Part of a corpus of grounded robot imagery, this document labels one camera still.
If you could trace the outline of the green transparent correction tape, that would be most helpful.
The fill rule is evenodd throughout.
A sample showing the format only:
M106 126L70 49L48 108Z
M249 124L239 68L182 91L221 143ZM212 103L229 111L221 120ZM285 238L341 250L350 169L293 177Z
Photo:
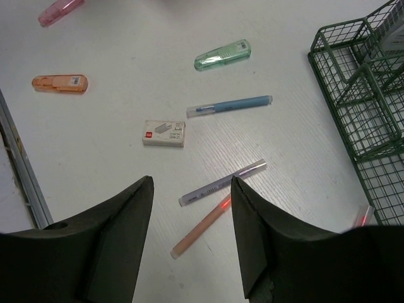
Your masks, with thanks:
M250 58L251 51L251 45L246 39L238 40L197 56L194 68L197 71L204 71L243 61Z

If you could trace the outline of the grey white manual booklet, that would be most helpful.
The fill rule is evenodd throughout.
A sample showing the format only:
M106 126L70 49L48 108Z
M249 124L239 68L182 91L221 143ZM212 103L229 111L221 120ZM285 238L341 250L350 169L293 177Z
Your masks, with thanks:
M376 29L377 39L387 54L403 51L403 1L399 1Z

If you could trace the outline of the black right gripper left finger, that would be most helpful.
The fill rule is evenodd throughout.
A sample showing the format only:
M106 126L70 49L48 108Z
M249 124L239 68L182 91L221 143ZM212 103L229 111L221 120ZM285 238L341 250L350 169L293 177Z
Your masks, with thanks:
M1 235L2 302L131 302L152 212L142 177L44 229Z

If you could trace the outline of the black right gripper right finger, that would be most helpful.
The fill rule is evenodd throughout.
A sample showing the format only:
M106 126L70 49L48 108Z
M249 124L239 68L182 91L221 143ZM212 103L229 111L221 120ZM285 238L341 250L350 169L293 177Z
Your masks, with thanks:
M402 302L403 227L338 234L231 183L244 297L249 302Z

